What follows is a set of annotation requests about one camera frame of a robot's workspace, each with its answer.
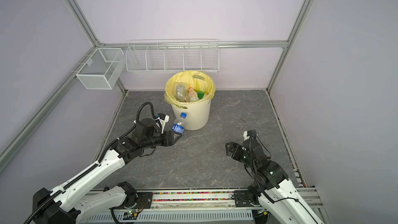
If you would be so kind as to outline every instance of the trash bin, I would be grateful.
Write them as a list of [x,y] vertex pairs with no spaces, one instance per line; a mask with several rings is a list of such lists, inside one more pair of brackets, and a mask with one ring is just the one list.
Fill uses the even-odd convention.
[[[193,87],[196,91],[209,93],[208,96],[196,102],[179,102],[176,100],[176,85],[182,83],[188,91],[189,87]],[[164,100],[172,105],[176,117],[182,112],[187,114],[186,126],[187,130],[198,130],[204,127],[209,120],[211,99],[216,92],[216,85],[213,78],[202,71],[183,71],[173,75],[166,83],[164,88]]]

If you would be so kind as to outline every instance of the white mesh basket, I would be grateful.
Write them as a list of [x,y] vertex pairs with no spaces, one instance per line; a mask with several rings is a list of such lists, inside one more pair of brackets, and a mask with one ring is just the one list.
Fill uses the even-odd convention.
[[98,47],[76,76],[87,89],[112,89],[125,65],[121,48]]
[[181,45],[140,45],[134,43],[126,50],[127,71],[179,72],[202,70],[218,72],[219,53],[216,42]]

